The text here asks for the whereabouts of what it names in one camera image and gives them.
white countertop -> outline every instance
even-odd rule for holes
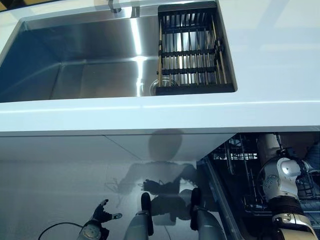
[[[0,63],[21,18],[96,11],[107,3],[64,0],[0,12]],[[220,0],[219,5],[236,92],[1,103],[0,135],[166,128],[232,133],[283,126],[289,127],[283,131],[319,131],[320,1]]]

glossy floor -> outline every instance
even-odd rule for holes
[[[99,202],[109,199],[105,210],[123,217],[103,224],[109,240],[121,240],[140,209],[148,188],[152,199],[154,235],[150,239],[194,240],[188,204],[196,185],[195,163],[157,161],[2,162],[0,164],[0,238],[36,239],[57,222],[83,225]],[[76,239],[78,229],[57,226],[43,239]]]

cable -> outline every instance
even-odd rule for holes
[[[67,222],[67,221],[65,221],[65,222],[59,222],[59,223],[53,224],[52,226],[49,226],[49,227],[47,227],[45,230],[43,230],[42,233],[39,235],[38,240],[41,239],[42,235],[43,235],[46,231],[48,231],[49,229],[52,229],[52,228],[55,227],[55,226],[62,225],[62,224],[70,224],[70,225],[77,226],[77,227],[79,227],[79,228],[83,228],[83,226],[81,226],[81,225],[79,225],[79,224],[76,224],[76,223],[73,223],[73,222]]]
[[[282,145],[281,145],[281,141],[280,141],[280,137],[279,137],[279,133],[275,133],[275,137],[276,137],[276,141],[278,142],[279,144],[279,148],[282,149]]]
[[[164,226],[164,229],[165,229],[166,233],[168,234],[169,240],[171,240],[171,236],[170,236],[170,233],[168,232],[167,227],[166,227],[166,226]]]

dishwasher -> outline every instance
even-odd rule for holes
[[[269,158],[285,152],[319,169],[319,133],[238,133],[198,162],[206,172],[225,232],[230,239],[262,239],[272,227],[272,211],[263,194],[261,170]],[[320,173],[295,180],[304,215],[320,236]]]

cabinet door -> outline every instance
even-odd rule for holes
[[[114,162],[137,158],[105,136],[0,137],[0,161]]]
[[[144,161],[198,161],[231,138],[234,133],[183,134],[159,130],[146,135],[107,137]]]

